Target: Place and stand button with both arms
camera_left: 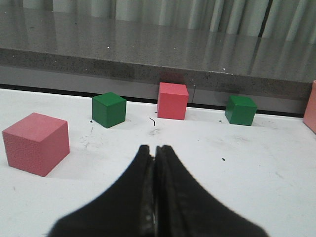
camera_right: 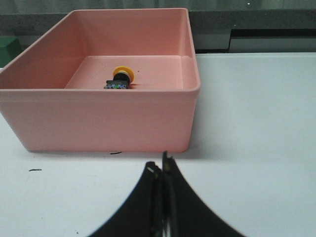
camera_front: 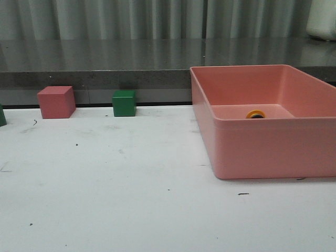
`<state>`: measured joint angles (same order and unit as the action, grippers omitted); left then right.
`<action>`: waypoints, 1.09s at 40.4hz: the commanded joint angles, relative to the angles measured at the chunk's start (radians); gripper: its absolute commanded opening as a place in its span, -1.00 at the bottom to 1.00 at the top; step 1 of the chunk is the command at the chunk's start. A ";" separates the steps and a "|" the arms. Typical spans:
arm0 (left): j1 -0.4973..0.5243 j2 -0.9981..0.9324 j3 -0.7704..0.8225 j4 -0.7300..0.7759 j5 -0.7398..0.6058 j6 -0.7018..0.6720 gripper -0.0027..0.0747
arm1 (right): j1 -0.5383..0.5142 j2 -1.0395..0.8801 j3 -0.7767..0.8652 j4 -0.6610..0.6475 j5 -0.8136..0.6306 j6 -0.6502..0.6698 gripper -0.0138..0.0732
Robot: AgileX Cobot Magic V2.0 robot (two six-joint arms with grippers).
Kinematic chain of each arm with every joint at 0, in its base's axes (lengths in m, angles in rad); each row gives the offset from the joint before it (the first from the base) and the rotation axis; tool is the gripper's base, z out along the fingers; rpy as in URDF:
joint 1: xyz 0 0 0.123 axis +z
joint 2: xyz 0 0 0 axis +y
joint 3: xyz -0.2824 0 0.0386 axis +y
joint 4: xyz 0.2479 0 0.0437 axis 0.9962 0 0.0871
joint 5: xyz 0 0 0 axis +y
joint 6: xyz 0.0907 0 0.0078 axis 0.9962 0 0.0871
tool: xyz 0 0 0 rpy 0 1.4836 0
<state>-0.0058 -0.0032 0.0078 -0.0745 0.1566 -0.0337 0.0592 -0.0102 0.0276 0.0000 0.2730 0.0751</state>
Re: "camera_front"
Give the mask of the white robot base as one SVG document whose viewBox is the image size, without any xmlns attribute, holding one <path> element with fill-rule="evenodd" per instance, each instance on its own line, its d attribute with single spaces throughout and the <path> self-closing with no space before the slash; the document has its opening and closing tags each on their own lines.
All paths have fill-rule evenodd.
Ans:
<svg viewBox="0 0 336 252">
<path fill-rule="evenodd" d="M 335 41 L 335 0 L 312 0 L 306 26 L 309 36 Z"/>
</svg>

